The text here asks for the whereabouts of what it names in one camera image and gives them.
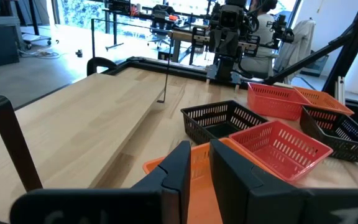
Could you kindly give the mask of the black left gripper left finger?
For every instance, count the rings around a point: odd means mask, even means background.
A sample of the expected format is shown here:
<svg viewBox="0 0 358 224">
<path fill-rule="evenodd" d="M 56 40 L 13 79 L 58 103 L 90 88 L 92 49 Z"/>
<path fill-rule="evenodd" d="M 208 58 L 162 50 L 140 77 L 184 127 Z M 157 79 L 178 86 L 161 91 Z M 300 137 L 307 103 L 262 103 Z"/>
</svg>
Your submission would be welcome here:
<svg viewBox="0 0 358 224">
<path fill-rule="evenodd" d="M 186 223 L 190 201 L 191 144 L 182 141 L 149 174 L 132 186 L 145 193 L 141 223 Z"/>
</svg>

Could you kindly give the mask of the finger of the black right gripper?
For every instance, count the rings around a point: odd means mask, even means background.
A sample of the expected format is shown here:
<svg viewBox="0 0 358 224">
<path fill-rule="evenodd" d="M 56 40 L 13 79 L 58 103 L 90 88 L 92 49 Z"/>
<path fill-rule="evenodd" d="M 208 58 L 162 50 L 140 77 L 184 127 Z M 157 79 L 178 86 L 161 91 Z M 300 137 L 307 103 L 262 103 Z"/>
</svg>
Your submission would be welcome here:
<svg viewBox="0 0 358 224">
<path fill-rule="evenodd" d="M 225 43 L 226 43 L 226 53 L 228 55 L 235 55 L 238 47 L 238 38 L 239 34 L 237 31 L 229 31 L 226 35 Z"/>
<path fill-rule="evenodd" d="M 210 32 L 210 50 L 217 54 L 225 54 L 224 47 L 221 47 L 223 31 L 213 29 Z"/>
</svg>

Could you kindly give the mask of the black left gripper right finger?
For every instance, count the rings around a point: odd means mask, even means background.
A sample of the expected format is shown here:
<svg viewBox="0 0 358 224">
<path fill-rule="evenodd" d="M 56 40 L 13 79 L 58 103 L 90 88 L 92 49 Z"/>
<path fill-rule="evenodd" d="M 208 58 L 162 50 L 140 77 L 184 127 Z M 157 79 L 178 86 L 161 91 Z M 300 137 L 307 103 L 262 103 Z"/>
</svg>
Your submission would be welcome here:
<svg viewBox="0 0 358 224">
<path fill-rule="evenodd" d="M 305 193 L 221 141 L 209 143 L 214 191 L 223 223 L 300 223 Z"/>
</svg>

